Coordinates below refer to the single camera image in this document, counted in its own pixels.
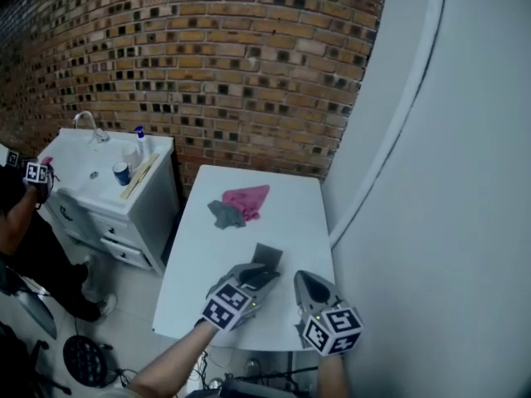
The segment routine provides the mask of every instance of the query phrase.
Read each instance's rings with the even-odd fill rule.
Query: white wall
[[[417,50],[427,4],[427,0],[385,0],[362,89],[323,185],[330,230],[363,180],[387,130]]]
[[[531,374],[530,159],[531,0],[446,0],[402,136],[334,250],[367,327],[348,356],[357,396],[517,394]]]

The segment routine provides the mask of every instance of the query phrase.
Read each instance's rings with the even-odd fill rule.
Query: sink
[[[92,130],[61,129],[59,135],[39,155],[39,160],[52,157],[51,165],[57,179],[52,194],[71,197],[77,201],[105,204],[127,211],[135,199],[135,194],[149,181],[149,172],[133,195],[124,200],[119,195],[125,190],[120,186],[112,171],[115,163],[123,160],[122,150],[136,146],[137,136],[131,133],[109,133],[110,139],[97,143]],[[168,138],[149,136],[153,152],[163,155],[169,152],[172,144]]]

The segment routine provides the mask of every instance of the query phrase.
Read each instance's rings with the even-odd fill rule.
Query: bottle
[[[144,135],[144,127],[142,127],[142,125],[139,125],[136,129],[134,129],[134,131],[139,136],[138,148],[140,157],[142,158],[142,160],[149,158],[149,155],[151,154],[151,149],[149,148],[149,137],[146,137]]]

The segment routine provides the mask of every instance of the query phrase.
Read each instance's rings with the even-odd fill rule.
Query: white table
[[[207,208],[225,190],[270,185],[259,220],[220,230]],[[212,345],[254,351],[302,351],[293,278],[299,269],[334,282],[321,187],[314,178],[203,165],[169,256],[153,329],[181,338],[199,319],[208,290],[237,264],[251,262],[256,243],[283,250],[280,281],[247,324],[219,332]]]

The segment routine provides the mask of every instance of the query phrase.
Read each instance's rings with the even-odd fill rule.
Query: gray cloth
[[[235,226],[236,228],[246,226],[243,214],[234,206],[219,201],[212,201],[207,206],[210,212],[216,217],[214,226],[218,229],[225,230],[230,226]]]

